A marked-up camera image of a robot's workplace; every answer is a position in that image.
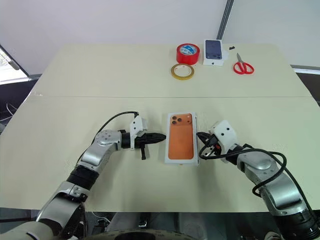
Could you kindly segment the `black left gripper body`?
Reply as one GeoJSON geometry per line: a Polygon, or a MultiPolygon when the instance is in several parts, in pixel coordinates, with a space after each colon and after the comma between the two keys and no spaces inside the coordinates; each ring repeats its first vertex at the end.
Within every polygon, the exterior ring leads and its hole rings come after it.
{"type": "Polygon", "coordinates": [[[135,148],[140,149],[141,152],[141,159],[145,160],[146,159],[146,152],[145,152],[145,147],[148,144],[147,143],[148,137],[147,134],[143,134],[142,136],[137,136],[135,138],[135,148]]]}

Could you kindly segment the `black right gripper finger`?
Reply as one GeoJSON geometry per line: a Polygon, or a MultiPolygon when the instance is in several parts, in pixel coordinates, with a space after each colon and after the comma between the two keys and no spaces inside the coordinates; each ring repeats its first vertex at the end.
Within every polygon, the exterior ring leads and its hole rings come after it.
{"type": "Polygon", "coordinates": [[[203,146],[198,152],[198,156],[200,159],[210,160],[212,159],[212,153],[213,153],[213,148],[211,146],[209,147],[203,146]]]}
{"type": "Polygon", "coordinates": [[[196,135],[203,143],[211,142],[212,135],[210,133],[198,132],[196,135]]]}

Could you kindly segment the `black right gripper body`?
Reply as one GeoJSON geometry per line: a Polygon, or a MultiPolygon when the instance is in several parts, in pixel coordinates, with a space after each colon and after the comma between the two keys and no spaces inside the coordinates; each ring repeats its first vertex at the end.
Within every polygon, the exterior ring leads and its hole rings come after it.
{"type": "Polygon", "coordinates": [[[217,157],[221,155],[222,147],[219,144],[218,138],[214,134],[209,138],[208,144],[210,150],[210,153],[208,154],[209,157],[217,157]]]}

